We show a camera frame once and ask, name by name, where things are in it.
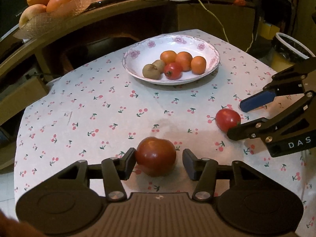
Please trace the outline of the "large dark red tomato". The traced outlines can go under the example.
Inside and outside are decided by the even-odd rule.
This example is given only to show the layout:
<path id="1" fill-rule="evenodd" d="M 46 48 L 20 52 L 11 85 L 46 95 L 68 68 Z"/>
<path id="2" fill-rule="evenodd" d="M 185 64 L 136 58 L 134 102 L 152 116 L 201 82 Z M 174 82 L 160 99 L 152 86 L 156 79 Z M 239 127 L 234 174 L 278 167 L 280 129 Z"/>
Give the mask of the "large dark red tomato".
<path id="1" fill-rule="evenodd" d="M 174 169 L 177 153 L 169 140 L 150 136 L 139 143 L 135 158 L 142 172 L 150 177 L 162 177 Z"/>

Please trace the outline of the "large orange tangerine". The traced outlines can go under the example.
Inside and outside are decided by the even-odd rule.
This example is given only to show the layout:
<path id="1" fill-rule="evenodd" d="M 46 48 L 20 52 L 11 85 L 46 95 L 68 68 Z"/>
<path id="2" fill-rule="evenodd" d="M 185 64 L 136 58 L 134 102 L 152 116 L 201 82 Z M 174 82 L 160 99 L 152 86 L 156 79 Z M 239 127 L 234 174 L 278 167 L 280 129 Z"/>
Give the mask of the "large orange tangerine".
<path id="1" fill-rule="evenodd" d="M 182 71 L 187 72 L 191 70 L 191 61 L 193 57 L 186 51 L 181 51 L 176 55 L 175 62 L 182 67 Z"/>

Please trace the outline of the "brown kiwi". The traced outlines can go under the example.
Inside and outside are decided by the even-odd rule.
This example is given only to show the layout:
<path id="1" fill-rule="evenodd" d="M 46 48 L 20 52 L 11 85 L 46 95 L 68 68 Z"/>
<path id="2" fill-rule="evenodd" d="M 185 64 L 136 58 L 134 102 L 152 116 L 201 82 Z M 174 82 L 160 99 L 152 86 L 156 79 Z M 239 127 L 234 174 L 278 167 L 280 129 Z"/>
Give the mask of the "brown kiwi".
<path id="1" fill-rule="evenodd" d="M 154 64 L 146 64 L 142 69 L 144 78 L 159 80 L 161 78 L 161 71 Z"/>
<path id="2" fill-rule="evenodd" d="M 160 71 L 160 73 L 164 72 L 164 68 L 166 64 L 163 60 L 160 60 L 160 59 L 155 60 L 152 64 Z"/>

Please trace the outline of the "brown kiwi front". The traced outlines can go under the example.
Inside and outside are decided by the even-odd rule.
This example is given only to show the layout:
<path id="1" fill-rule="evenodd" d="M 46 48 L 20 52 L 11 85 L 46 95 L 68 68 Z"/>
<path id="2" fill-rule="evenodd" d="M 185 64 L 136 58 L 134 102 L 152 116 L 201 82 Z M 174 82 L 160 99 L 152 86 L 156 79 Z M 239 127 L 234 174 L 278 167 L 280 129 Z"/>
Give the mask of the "brown kiwi front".
<path id="1" fill-rule="evenodd" d="M 161 78 L 161 71 L 154 64 L 146 64 L 142 69 L 144 78 L 159 80 Z"/>

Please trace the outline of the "white rimmed bucket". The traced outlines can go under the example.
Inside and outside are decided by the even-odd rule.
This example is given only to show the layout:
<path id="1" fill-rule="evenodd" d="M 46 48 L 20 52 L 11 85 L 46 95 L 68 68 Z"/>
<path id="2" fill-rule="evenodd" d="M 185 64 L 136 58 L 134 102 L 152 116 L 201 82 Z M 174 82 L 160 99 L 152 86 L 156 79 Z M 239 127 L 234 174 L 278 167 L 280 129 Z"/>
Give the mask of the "white rimmed bucket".
<path id="1" fill-rule="evenodd" d="M 306 45 L 281 32 L 276 33 L 273 46 L 277 53 L 293 62 L 315 57 L 315 54 Z"/>

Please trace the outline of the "cherry print tablecloth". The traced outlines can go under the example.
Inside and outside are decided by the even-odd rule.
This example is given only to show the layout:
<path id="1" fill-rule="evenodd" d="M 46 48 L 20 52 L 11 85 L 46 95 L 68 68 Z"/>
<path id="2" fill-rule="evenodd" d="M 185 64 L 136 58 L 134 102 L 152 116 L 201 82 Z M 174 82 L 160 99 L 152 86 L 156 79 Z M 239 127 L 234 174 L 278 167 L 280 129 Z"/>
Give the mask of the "cherry print tablecloth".
<path id="1" fill-rule="evenodd" d="M 179 155 L 186 148 L 220 164 L 244 161 L 297 194 L 304 215 L 299 236 L 315 236 L 315 151 L 273 158 L 260 139 L 233 142 L 215 124 L 222 108 L 239 102 L 270 82 L 274 70 L 249 54 L 200 30 L 203 51 L 220 54 L 218 71 L 183 86 L 138 81 L 123 68 L 126 49 L 98 58 L 50 84 L 49 94 L 25 109 L 17 137 L 14 197 L 84 159 L 90 164 L 122 157 L 154 136 L 171 141 Z"/>

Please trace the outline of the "small red object on shelf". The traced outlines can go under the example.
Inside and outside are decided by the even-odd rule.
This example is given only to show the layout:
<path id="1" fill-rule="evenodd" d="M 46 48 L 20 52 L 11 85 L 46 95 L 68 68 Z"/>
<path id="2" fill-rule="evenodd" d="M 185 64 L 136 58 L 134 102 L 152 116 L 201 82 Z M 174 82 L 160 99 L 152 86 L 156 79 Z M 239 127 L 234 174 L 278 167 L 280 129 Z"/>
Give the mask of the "small red object on shelf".
<path id="1" fill-rule="evenodd" d="M 234 0 L 233 4 L 236 6 L 239 6 L 239 7 L 244 7 L 246 5 L 246 1 L 245 0 Z"/>

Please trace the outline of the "white floral ceramic plate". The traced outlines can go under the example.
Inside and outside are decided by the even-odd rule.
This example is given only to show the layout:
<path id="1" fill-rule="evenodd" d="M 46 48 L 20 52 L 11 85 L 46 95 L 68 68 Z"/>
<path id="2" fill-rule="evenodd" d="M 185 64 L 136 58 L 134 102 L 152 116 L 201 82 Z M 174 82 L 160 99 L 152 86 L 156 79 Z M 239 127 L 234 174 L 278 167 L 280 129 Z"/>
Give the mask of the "white floral ceramic plate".
<path id="1" fill-rule="evenodd" d="M 184 34 L 160 35 L 133 45 L 122 59 L 126 71 L 157 85 L 182 85 L 215 71 L 219 52 L 206 41 Z"/>

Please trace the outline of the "curved wooden tv stand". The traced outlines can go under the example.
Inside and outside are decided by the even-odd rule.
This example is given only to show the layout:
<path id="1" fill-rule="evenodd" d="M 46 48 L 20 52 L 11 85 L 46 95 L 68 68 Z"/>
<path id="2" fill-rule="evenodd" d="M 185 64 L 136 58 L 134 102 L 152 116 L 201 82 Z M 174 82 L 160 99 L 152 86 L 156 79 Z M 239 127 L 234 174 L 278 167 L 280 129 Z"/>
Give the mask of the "curved wooden tv stand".
<path id="1" fill-rule="evenodd" d="M 87 36 L 103 38 L 119 35 L 120 37 L 128 36 L 139 43 L 160 35 L 187 35 L 187 31 L 191 30 L 200 30 L 217 38 L 214 32 L 216 26 L 215 17 L 220 17 L 230 34 L 236 38 L 242 38 L 249 25 L 251 13 L 251 9 L 240 8 L 234 5 L 161 4 L 133 0 L 80 15 L 77 18 L 77 29 L 69 34 L 65 41 L 70 47 L 74 47 Z M 126 49 L 127 52 L 132 46 L 125 45 L 122 49 Z M 94 60 L 96 59 L 92 59 L 89 62 L 80 62 L 79 67 Z M 137 80 L 157 85 L 144 80 Z M 183 86 L 191 83 L 193 82 L 174 86 Z"/>

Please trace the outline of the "glass fruit tray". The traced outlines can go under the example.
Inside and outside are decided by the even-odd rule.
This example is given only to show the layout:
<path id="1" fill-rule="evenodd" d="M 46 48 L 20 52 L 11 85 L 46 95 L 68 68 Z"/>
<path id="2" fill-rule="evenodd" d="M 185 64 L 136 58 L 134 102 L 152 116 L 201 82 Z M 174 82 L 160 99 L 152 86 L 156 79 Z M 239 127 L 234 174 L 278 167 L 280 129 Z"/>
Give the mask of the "glass fruit tray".
<path id="1" fill-rule="evenodd" d="M 54 12 L 40 13 L 34 16 L 20 30 L 14 33 L 17 39 L 32 39 L 60 27 L 66 20 L 83 13 L 93 0 L 72 0 Z"/>

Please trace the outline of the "yellow apple on tray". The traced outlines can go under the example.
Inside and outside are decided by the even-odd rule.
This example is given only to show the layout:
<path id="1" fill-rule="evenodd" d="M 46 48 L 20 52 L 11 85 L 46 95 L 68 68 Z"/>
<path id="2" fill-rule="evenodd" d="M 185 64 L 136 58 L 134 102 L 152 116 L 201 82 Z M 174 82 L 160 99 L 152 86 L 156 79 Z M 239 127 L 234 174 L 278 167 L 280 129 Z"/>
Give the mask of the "yellow apple on tray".
<path id="1" fill-rule="evenodd" d="M 34 16 L 40 13 L 46 12 L 46 6 L 43 4 L 34 4 L 26 8 L 20 16 L 19 19 L 19 28 L 23 28 L 25 24 L 27 24 Z"/>

